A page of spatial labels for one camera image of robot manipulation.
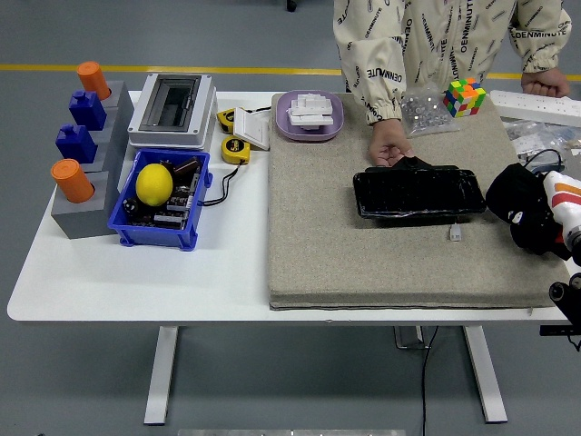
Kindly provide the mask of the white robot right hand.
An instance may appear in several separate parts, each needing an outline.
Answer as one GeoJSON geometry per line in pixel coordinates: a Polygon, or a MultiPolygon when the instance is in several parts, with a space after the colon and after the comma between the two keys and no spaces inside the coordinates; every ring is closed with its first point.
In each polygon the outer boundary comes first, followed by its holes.
{"type": "Polygon", "coordinates": [[[532,196],[508,215],[514,242],[534,253],[580,254],[580,182],[550,171],[532,175],[532,196]]]}

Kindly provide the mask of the person's right hand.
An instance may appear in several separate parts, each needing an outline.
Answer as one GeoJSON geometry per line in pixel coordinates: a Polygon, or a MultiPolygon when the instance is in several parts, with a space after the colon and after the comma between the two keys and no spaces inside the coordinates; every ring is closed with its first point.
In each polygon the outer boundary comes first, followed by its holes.
{"type": "Polygon", "coordinates": [[[414,156],[411,142],[399,119],[388,119],[372,125],[369,157],[375,165],[391,167],[404,157],[414,156]]]}

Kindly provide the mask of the person's left hand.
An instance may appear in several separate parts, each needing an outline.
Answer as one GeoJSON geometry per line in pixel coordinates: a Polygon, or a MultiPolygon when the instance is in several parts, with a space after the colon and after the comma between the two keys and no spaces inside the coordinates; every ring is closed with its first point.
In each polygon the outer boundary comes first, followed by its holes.
{"type": "Polygon", "coordinates": [[[543,72],[523,73],[521,87],[525,94],[555,98],[568,96],[570,92],[569,82],[558,68],[543,72]]]}

